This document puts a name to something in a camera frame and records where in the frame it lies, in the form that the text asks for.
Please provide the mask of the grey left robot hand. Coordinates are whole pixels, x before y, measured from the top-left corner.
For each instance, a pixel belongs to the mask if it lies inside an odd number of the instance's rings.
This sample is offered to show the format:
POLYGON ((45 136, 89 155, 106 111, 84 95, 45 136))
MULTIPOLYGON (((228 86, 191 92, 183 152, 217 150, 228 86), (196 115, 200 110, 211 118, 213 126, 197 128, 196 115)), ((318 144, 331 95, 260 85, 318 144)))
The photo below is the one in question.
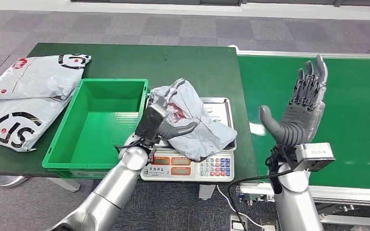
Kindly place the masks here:
POLYGON ((166 93, 163 96, 159 97, 156 103, 153 103, 150 106, 157 112, 158 116, 161 117, 161 121, 159 122, 159 126, 156 131, 156 136, 160 139, 169 140, 174 137, 186 135, 192 132, 197 126, 197 122, 190 122, 188 125, 185 126, 174 127, 167 121, 168 104, 172 97, 177 94, 178 88, 184 83, 184 78, 176 80, 172 85, 169 86, 166 93))

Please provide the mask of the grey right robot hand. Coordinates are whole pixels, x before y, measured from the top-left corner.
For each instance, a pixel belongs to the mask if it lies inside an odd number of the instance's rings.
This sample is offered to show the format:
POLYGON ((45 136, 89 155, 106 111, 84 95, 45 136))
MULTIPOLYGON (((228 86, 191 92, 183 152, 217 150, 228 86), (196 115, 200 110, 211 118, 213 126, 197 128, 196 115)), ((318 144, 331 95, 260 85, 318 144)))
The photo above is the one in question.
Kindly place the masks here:
POLYGON ((298 69, 291 98, 279 121, 272 117, 268 106, 259 107, 259 119, 276 144, 295 146, 312 141, 325 109, 327 79, 326 63, 317 55, 305 62, 305 69, 298 69))

